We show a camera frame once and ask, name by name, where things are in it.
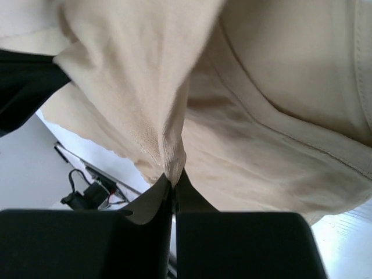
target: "beige cloth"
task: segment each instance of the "beige cloth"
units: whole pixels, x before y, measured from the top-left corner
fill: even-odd
[[[55,61],[76,87],[44,116],[130,158],[152,183],[165,172],[175,184],[186,153],[191,182],[220,210],[314,223],[369,199],[371,2],[222,5],[61,1],[71,45]],[[49,52],[65,48],[56,28],[0,46],[25,50],[37,36],[55,38]]]

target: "black cloth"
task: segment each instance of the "black cloth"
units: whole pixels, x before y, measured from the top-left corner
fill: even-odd
[[[0,137],[22,126],[69,82],[53,56],[0,50]]]

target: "white surface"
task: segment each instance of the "white surface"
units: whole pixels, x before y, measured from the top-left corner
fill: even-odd
[[[36,116],[0,138],[0,210],[48,208],[71,191],[72,167],[55,152],[55,142]]]
[[[55,0],[0,0],[0,38],[57,26]]]
[[[330,279],[372,279],[372,201],[312,229]]]
[[[90,140],[45,121],[40,110],[37,115],[68,151],[139,192],[144,192],[149,188],[148,183],[144,181],[131,160],[121,158]]]
[[[62,153],[62,155],[70,162],[70,164],[74,167],[74,169],[79,169],[84,173],[86,179],[88,180],[90,184],[94,182],[94,179],[92,178],[91,174],[85,169],[84,163],[77,156],[68,152],[67,150],[65,150],[65,148],[61,148],[59,144],[56,145],[56,148],[58,148],[59,152]],[[83,189],[80,189],[81,192],[84,192],[84,190],[87,187],[88,185],[85,183],[85,187]]]

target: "white wall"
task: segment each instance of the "white wall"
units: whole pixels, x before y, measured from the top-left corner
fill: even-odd
[[[49,208],[70,193],[72,167],[53,149],[56,141],[37,116],[0,138],[0,210]]]
[[[141,193],[149,188],[149,184],[131,160],[121,158],[113,151],[108,151],[88,139],[81,138],[59,125],[46,121],[40,110],[36,114],[69,152]]]

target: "stitching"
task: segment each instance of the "stitching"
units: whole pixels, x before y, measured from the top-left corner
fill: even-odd
[[[362,48],[360,46],[360,31],[361,31],[361,26],[360,26],[360,23],[361,23],[361,17],[362,17],[362,5],[360,3],[360,1],[357,1],[356,2],[356,12],[357,12],[357,18],[356,18],[356,38],[355,38],[355,56],[356,56],[356,63],[355,63],[355,66],[356,66],[356,84],[357,84],[357,90],[358,90],[358,93],[359,93],[359,97],[360,97],[360,102],[362,104],[362,108],[363,108],[363,113],[366,117],[366,120],[368,122],[368,126],[370,128],[372,128],[372,118],[371,118],[371,114],[368,110],[368,107],[367,107],[367,101],[366,101],[366,96],[364,94],[364,76],[363,76],[363,70],[362,70],[362,63],[361,63],[361,60],[360,60],[360,56],[361,56],[361,53],[362,53]]]
[[[229,41],[229,39],[228,39],[228,37],[227,37],[227,35],[226,35],[226,31],[225,31],[225,29],[223,28],[223,24],[222,24],[222,22],[219,22],[219,25],[220,25],[221,30],[222,30],[222,33],[223,33],[223,35],[224,35],[225,41],[226,41],[226,43],[228,44],[228,46],[229,46],[229,48],[230,48],[230,50],[231,50],[233,56],[234,56],[235,59],[237,60],[237,62],[238,62],[238,64],[240,65],[241,69],[246,73],[247,77],[249,78],[249,74],[247,73],[247,71],[244,69],[244,67],[241,65],[240,61],[239,61],[239,60],[237,59],[237,57],[236,57],[236,53],[235,53],[234,49],[232,48],[232,46],[231,46],[231,42]],[[211,64],[212,64],[212,66],[213,66],[213,68],[214,68],[216,74],[218,75],[218,77],[219,77],[221,83],[225,86],[226,89],[228,89],[228,90],[232,93],[232,95],[234,96],[234,98],[237,100],[237,102],[241,105],[241,107],[244,109],[244,111],[248,114],[248,116],[253,120],[253,122],[254,122],[255,124],[257,124],[257,125],[259,125],[259,126],[261,126],[261,127],[263,127],[263,128],[266,128],[266,129],[268,129],[268,130],[270,130],[270,131],[272,131],[272,132],[274,132],[274,133],[276,133],[276,134],[281,134],[281,135],[283,135],[283,136],[286,136],[286,137],[288,137],[289,139],[294,140],[294,141],[296,141],[297,143],[299,143],[299,144],[301,144],[301,145],[307,147],[308,149],[314,149],[315,151],[318,151],[318,152],[322,153],[323,155],[328,155],[328,156],[330,156],[331,158],[333,158],[334,160],[336,160],[337,162],[339,162],[340,164],[344,165],[345,167],[347,167],[347,168],[349,168],[349,169],[352,169],[352,170],[358,172],[359,174],[361,174],[363,177],[367,178],[368,180],[372,180],[372,176],[370,175],[369,172],[366,172],[366,171],[363,171],[363,170],[359,169],[358,167],[354,166],[351,162],[349,162],[349,161],[346,160],[345,158],[342,158],[342,157],[336,156],[335,154],[333,154],[333,153],[331,153],[331,152],[329,152],[329,151],[327,151],[327,150],[325,150],[325,149],[323,149],[323,148],[320,148],[320,147],[318,147],[318,146],[316,146],[316,145],[310,144],[310,143],[308,143],[308,142],[306,142],[306,141],[302,141],[302,140],[300,140],[300,139],[297,139],[297,138],[295,138],[295,137],[293,137],[293,136],[291,136],[291,135],[289,135],[289,134],[287,134],[287,133],[285,133],[285,132],[275,130],[275,129],[273,129],[273,128],[271,128],[271,127],[269,127],[269,126],[267,126],[267,125],[265,125],[265,124],[263,124],[263,123],[261,123],[261,122],[259,122],[257,119],[255,119],[255,118],[254,118],[254,117],[249,113],[248,109],[244,106],[244,104],[242,103],[242,101],[237,97],[237,95],[235,94],[234,90],[232,90],[231,87],[230,87],[230,86],[225,82],[225,80],[222,78],[222,76],[220,75],[220,73],[219,73],[219,71],[218,71],[218,69],[217,69],[217,67],[216,67],[216,65],[215,65],[215,63],[214,63],[214,61],[213,61],[213,59],[210,57],[210,55],[208,55],[208,58],[209,58],[209,60],[210,60],[210,62],[211,62]],[[256,84],[255,84],[253,81],[251,81],[251,82],[252,82],[253,86],[254,86],[254,87],[259,91],[259,89],[258,89],[258,87],[256,86]]]

